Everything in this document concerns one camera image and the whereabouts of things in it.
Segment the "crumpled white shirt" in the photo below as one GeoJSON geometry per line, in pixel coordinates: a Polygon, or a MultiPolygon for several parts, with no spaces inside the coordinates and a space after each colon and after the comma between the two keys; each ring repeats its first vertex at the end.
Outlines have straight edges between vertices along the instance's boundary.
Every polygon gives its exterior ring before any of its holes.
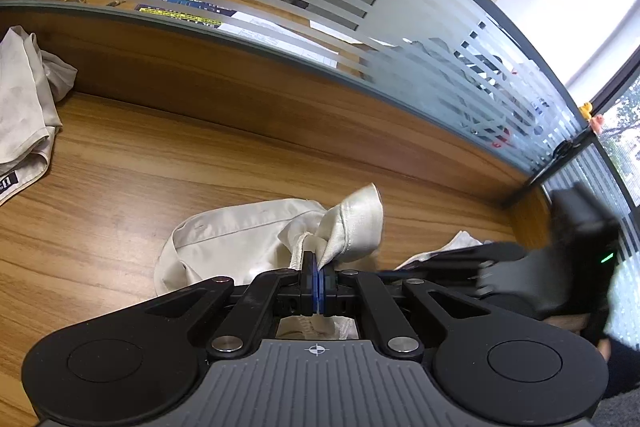
{"type": "MultiPolygon", "coordinates": [[[[382,238],[383,208],[375,185],[347,196],[329,210],[317,201],[276,200],[218,208],[192,216],[173,231],[154,272],[158,295],[216,275],[236,285],[249,284],[258,273],[277,268],[302,269],[302,254],[313,251],[318,267],[330,261],[337,269],[376,270],[382,238]]],[[[480,245],[458,232],[442,249],[414,255],[424,261],[443,250],[480,245]]],[[[288,339],[357,339],[347,317],[287,317],[277,336],[288,339]]]]}
{"type": "Polygon", "coordinates": [[[0,42],[0,204],[49,168],[62,127],[55,102],[73,87],[76,68],[42,51],[13,26],[0,42]]]}

